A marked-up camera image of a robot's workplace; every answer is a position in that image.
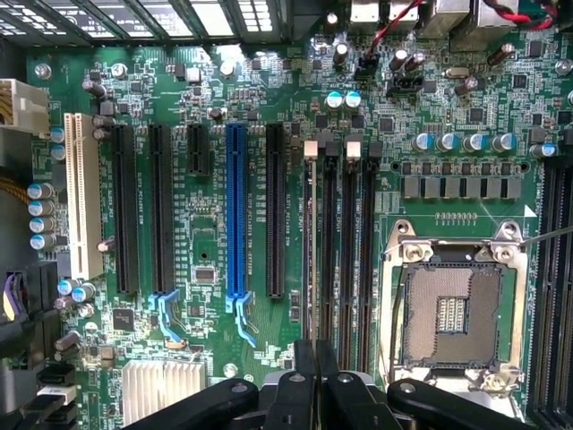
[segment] motherboard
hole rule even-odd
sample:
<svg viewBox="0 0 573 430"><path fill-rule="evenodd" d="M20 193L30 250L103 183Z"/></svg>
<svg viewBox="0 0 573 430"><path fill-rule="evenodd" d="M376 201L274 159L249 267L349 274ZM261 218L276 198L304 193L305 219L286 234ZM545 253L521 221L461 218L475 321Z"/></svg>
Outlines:
<svg viewBox="0 0 573 430"><path fill-rule="evenodd" d="M51 127L30 243L57 264L55 361L76 369L82 430L229 377L261 386L301 338L380 387L415 377L522 417L523 244L544 162L573 141L568 39L390 34L374 70L371 40L325 24L282 47L30 51Z"/></svg>

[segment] white pci slot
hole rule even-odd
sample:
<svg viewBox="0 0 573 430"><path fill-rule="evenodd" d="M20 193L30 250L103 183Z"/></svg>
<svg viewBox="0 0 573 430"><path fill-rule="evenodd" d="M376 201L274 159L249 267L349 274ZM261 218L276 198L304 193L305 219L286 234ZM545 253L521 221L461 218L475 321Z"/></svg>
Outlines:
<svg viewBox="0 0 573 430"><path fill-rule="evenodd" d="M64 114L64 126L72 278L89 280L104 271L98 141L87 115Z"/></svg>

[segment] green circuit board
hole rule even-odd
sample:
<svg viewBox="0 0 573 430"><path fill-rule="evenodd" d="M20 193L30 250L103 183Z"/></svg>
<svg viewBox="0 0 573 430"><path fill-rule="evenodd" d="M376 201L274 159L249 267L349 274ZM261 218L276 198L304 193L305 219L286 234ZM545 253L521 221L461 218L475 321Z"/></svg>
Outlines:
<svg viewBox="0 0 573 430"><path fill-rule="evenodd" d="M530 42L543 41L540 56L529 55ZM448 42L439 40L405 40L388 37L381 45L381 69L372 82L356 82L353 78L355 58L362 52L367 39L349 38L350 54L346 67L334 68L332 55L336 40L316 34L300 46L260 47L246 51L239 46L214 47L206 52L199 47L119 48L91 50L53 49L32 53L28 59L29 83L46 88L51 98L51 122L55 129L64 127L64 113L93 113L91 96L82 91L81 83L90 72L101 73L101 83L112 91L115 119L131 125L136 132L136 163L138 177L138 224L140 285L137 295L129 298L116 293L115 258L105 256L105 275L93 279L97 287L94 299L95 314L81 318L74 312L66 314L64 328L77 330L81 335L81 354L74 361L79 371L81 392L81 428L83 430L112 429L123 423L121 414L121 369L133 359L173 359L202 362L206 366L207 385L227 376L229 365L235 374L261 385L266 374L289 369L294 359L294 341L303 336L305 315L292 314L292 295L307 295L309 288L308 250L304 240L308 235L305 207L308 204L309 165L304 160L304 141L334 142L339 153L344 151L347 136L362 142L363 154L370 145L381 143L382 156L375 175L372 254L372 314L371 342L367 356L367 373L381 383L378 352L381 329L380 297L385 288L381 273L384 250L391 230L399 219L407 219L419 237L490 238L504 220L514 220L524 236L535 236L538 231L537 213L543 205L540 188L543 170L528 150L528 133L541 118L540 126L547 132L545 140L557 140L560 128L559 112L567 101L564 80L554 72L555 61L566 57L570 49L559 35L539 32L514 32L503 41L516 47L515 57L501 65L486 64L489 53L450 53ZM423 52L427 61L421 69L426 81L424 89L414 97L388 98L384 88L390 72L384 72L392 53L397 48L408 52ZM223 63L235 65L231 77L224 77L219 67ZM34 75L34 66L47 64L52 69L50 80ZM111 66L123 64L128 74L125 79L111 77ZM185 64L201 70L201 83L190 85L178 81L170 68ZM454 87L459 80L448 78L444 72L450 67L467 67L478 78L480 87L469 95L459 97ZM357 91L362 102L358 111L340 109L331 112L325 98L332 92L347 94ZM216 123L209 118L209 109L225 108L227 116ZM248 131L247 178L247 289L252 301L247 306L246 330L256 345L249 345L237 332L235 316L225 311L227 285L226 233L226 140L224 124L243 123ZM175 302L171 330L186 340L186 348L166 348L164 336L154 324L155 312L149 297L153 286L150 273L151 237L150 176L146 169L145 129L161 124L176 130L190 123L202 123L210 129L211 170L208 177L190 176L186 172L186 140L173 134L173 202L175 249L175 288L179 297ZM266 222L265 220L265 126L282 123L286 131L286 234L285 234L285 295L274 300L266 297ZM461 149L448 153L413 150L412 141L420 133L443 135L454 133L459 139L474 133L493 138L513 133L514 150L499 154L487 148L479 153ZM37 181L53 181L55 162L50 157L54 142L35 141L34 175ZM319 156L317 169L318 217L324 216L320 205L323 170ZM517 178L519 190L514 198L425 199L405 195L405 176L443 178L444 163L451 168L452 177L475 176L480 179ZM114 234L114 213L111 186L110 149L100 144L100 198L103 237ZM404 168L411 170L405 175ZM341 186L336 191L337 225L331 238L335 249L334 273L340 273L343 248L361 243L361 204L363 199L362 174L355 184L355 242L346 243L341 234ZM58 228L56 233L67 237L66 204L56 205ZM321 255L321 227L318 227L317 253ZM44 258L54 259L64 253L66 245L58 245ZM521 370L528 370L529 344L533 326L535 297L536 249L526 250L527 271L526 315L521 344ZM364 262L355 252L354 280L358 288L359 273ZM203 284L194 275L197 267L213 269L212 283ZM324 274L318 267L318 280ZM501 293L497 310L498 358L509 359L514 312L511 282ZM312 310L312 317L320 316L320 294ZM360 353L358 337L361 324L353 304L351 353L349 366L355 369ZM118 330L114 310L132 313L127 327ZM334 311L331 338L338 344L338 309ZM91 348L102 345L116 350L115 361L102 365L100 356L91 355ZM523 380L514 396L522 409L526 405L527 379Z"/></svg>

